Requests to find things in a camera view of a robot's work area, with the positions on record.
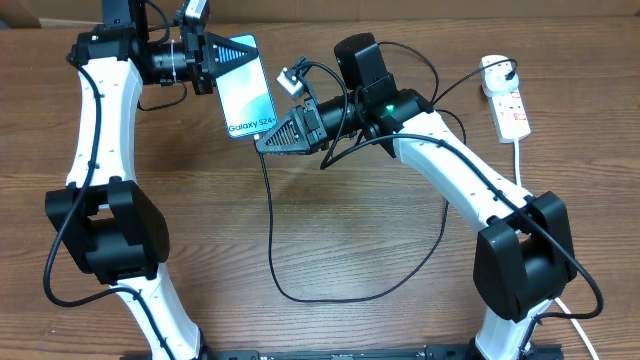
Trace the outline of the black smartphone blue screen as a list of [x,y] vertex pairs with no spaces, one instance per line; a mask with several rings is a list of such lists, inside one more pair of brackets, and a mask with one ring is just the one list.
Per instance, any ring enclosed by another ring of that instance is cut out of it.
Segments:
[[216,80],[228,136],[241,138],[270,130],[277,122],[262,58]]

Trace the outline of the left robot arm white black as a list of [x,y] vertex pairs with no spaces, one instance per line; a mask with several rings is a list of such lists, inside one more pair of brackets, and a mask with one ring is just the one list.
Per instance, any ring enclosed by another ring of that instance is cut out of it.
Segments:
[[188,1],[152,39],[144,1],[106,1],[103,20],[81,33],[67,55],[81,83],[76,153],[64,188],[45,197],[56,231],[76,266],[102,295],[119,296],[154,359],[210,359],[213,352],[187,315],[166,265],[169,232],[137,183],[135,116],[147,85],[181,85],[198,95],[258,57],[254,47],[206,30],[209,5]]

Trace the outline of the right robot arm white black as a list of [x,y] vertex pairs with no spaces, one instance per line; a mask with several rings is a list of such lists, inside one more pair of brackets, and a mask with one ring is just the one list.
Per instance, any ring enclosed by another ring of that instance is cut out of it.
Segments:
[[319,102],[306,81],[313,67],[298,60],[278,83],[303,105],[291,108],[256,143],[260,155],[324,151],[340,157],[338,141],[360,134],[427,179],[476,237],[473,280],[486,304],[480,330],[465,344],[415,350],[374,350],[374,359],[559,359],[560,345],[537,345],[533,333],[578,272],[568,214],[553,193],[535,196],[487,165],[447,127],[434,103],[401,89],[370,33],[335,46],[341,94]]

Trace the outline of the white charger plug adapter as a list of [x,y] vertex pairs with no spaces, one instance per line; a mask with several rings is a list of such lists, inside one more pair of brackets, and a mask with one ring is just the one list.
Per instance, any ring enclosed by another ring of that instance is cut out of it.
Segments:
[[487,55],[481,58],[482,89],[489,98],[506,95],[519,88],[517,64],[504,55]]

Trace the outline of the white power strip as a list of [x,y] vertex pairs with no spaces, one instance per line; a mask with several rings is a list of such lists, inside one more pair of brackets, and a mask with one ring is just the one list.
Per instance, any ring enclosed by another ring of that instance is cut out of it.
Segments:
[[490,97],[489,108],[500,143],[520,141],[531,134],[524,103],[518,90]]

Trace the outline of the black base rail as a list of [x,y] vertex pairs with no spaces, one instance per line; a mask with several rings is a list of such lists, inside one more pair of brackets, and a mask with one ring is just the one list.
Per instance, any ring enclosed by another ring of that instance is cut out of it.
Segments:
[[427,345],[414,349],[377,349],[368,351],[333,352],[280,352],[257,351],[209,352],[204,359],[218,360],[463,360],[480,359],[480,355],[468,355],[467,345]]

